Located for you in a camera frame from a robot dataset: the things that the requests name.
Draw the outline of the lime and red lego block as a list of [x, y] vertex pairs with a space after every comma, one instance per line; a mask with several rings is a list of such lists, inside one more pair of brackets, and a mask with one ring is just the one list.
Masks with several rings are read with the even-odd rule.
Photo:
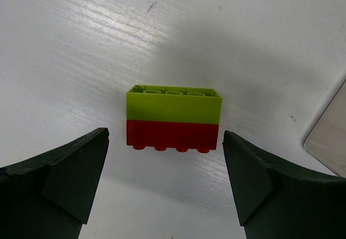
[[214, 89], [134, 85], [126, 93], [127, 145], [206, 154], [217, 148], [221, 107]]

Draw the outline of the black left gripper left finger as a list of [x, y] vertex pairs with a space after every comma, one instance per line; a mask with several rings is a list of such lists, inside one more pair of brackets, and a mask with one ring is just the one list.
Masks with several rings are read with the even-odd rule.
[[109, 147], [97, 128], [1, 168], [1, 238], [78, 238], [87, 224]]

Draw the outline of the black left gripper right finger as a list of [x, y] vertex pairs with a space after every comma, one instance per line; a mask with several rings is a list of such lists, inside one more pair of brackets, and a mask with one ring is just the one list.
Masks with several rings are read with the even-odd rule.
[[223, 151], [247, 238], [345, 238], [345, 179], [289, 162], [226, 131]]

